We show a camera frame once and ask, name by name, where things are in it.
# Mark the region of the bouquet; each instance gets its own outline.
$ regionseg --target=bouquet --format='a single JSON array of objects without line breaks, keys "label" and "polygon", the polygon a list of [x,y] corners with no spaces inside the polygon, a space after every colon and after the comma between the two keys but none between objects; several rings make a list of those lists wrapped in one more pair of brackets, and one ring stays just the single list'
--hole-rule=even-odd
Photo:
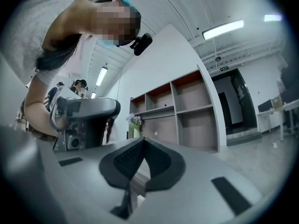
[{"label": "bouquet", "polygon": [[127,118],[126,121],[129,123],[129,125],[138,131],[140,131],[140,125],[142,124],[140,116],[135,116],[133,114],[130,114]]}]

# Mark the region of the door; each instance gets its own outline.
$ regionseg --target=door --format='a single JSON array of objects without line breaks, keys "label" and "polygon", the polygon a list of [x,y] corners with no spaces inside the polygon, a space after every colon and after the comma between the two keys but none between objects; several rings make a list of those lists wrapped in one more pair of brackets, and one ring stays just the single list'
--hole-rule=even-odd
[{"label": "door", "polygon": [[249,128],[256,128],[256,113],[251,96],[238,69],[231,75],[231,82],[241,106],[244,125]]},{"label": "door", "polygon": [[225,96],[224,92],[219,93],[218,96],[219,96],[222,111],[223,111],[225,128],[226,129],[231,129],[233,124],[232,124],[232,118],[230,116],[228,100],[226,99],[226,96]]}]

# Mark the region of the ceiling light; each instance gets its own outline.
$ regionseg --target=ceiling light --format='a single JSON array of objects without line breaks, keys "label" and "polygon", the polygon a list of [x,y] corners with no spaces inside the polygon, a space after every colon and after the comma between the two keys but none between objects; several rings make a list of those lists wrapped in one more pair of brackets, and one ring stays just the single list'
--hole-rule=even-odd
[{"label": "ceiling light", "polygon": [[264,21],[281,21],[282,16],[277,14],[277,15],[265,15]]},{"label": "ceiling light", "polygon": [[238,28],[242,28],[244,27],[244,21],[235,21],[235,22],[231,22],[225,25],[221,25],[219,27],[216,28],[212,28],[208,31],[205,31],[202,33],[203,37],[205,40],[211,39],[212,37],[218,36],[220,34],[238,29]]},{"label": "ceiling light", "polygon": [[106,67],[102,67],[100,73],[99,73],[99,76],[98,76],[98,79],[97,79],[97,83],[95,85],[97,86],[100,86],[103,79],[104,79],[104,76],[106,75],[106,72],[107,72],[107,68]]}]

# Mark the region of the person wearing black cap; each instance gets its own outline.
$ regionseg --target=person wearing black cap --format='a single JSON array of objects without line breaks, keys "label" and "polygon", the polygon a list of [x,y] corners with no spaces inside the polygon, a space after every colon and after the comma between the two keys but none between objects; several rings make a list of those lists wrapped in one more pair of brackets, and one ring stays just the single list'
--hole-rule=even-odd
[{"label": "person wearing black cap", "polygon": [[87,87],[87,82],[85,80],[76,80],[74,86],[70,88],[72,92],[76,95],[81,95]]},{"label": "person wearing black cap", "polygon": [[58,87],[59,86],[62,86],[64,85],[62,82],[59,82],[56,87],[53,87],[49,92],[48,92],[48,103],[47,103],[47,106],[46,106],[46,109],[47,111],[50,112],[50,104],[52,102],[52,99],[54,98],[55,94],[56,94],[56,91],[58,90]]}]

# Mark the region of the tube light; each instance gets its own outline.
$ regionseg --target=tube light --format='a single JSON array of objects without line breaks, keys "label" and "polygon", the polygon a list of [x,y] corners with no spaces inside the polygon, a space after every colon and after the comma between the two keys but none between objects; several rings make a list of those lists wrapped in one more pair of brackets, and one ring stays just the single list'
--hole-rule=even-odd
[{"label": "tube light", "polygon": [[236,29],[242,28],[242,27],[244,27],[244,21],[240,20],[240,21],[231,22],[231,23],[228,23],[225,25],[221,25],[216,28],[212,28],[211,30],[203,32],[202,35],[205,40],[208,40],[215,36],[218,36],[223,33],[226,33],[226,32],[232,31],[232,30],[236,30]]},{"label": "tube light", "polygon": [[281,21],[282,15],[265,15],[264,21]]},{"label": "tube light", "polygon": [[100,73],[99,73],[99,76],[98,76],[98,79],[97,79],[97,83],[95,85],[97,86],[100,86],[103,79],[104,79],[104,76],[106,75],[106,72],[107,72],[107,68],[106,67],[102,67]]}]

